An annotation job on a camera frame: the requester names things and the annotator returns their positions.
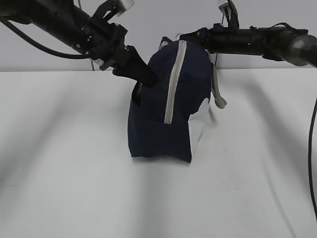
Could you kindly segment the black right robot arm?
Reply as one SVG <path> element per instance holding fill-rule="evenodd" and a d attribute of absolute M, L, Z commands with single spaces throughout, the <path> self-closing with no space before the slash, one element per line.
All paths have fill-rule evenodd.
<path fill-rule="evenodd" d="M 211 29 L 201 28 L 179 38 L 202 46 L 211 54 L 262 56 L 299 67 L 316 67 L 317 39 L 307 29 L 296 29 L 285 22 L 268 28 L 241 29 L 232 1 L 218 1 L 218 8 L 227 20 L 226 27 L 216 23 Z"/>

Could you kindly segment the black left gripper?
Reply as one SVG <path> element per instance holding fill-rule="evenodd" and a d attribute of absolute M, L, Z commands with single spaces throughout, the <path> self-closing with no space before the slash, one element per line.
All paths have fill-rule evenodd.
<path fill-rule="evenodd" d="M 142 60 L 133 46 L 124 45 L 127 30 L 101 17 L 74 17 L 72 47 L 79 54 L 73 60 L 90 59 L 104 71 L 114 68 L 113 75 L 126 77 L 152 87 L 157 75 Z"/>

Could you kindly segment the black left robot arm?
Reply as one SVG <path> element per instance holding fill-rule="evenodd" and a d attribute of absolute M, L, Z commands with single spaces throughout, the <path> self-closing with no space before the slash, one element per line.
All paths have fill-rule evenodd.
<path fill-rule="evenodd" d="M 64 59 L 89 59 L 104 71 L 153 86 L 156 74 L 142 60 L 133 46 L 125 45 L 127 30 L 122 25 L 109 23 L 134 5 L 132 0 L 107 0 L 90 16 L 72 0 L 2 0 L 0 21 L 35 48 Z M 49 49 L 31 39 L 13 25 L 34 24 L 71 47 L 77 54 L 66 54 Z"/>

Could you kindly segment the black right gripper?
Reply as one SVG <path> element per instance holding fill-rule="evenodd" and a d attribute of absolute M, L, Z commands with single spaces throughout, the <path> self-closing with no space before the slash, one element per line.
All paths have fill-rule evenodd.
<path fill-rule="evenodd" d="M 192 42 L 206 49 L 209 53 L 232 54 L 233 43 L 230 42 L 238 30 L 215 23 L 212 28 L 200 28 L 197 31 L 181 34 L 179 40 Z"/>

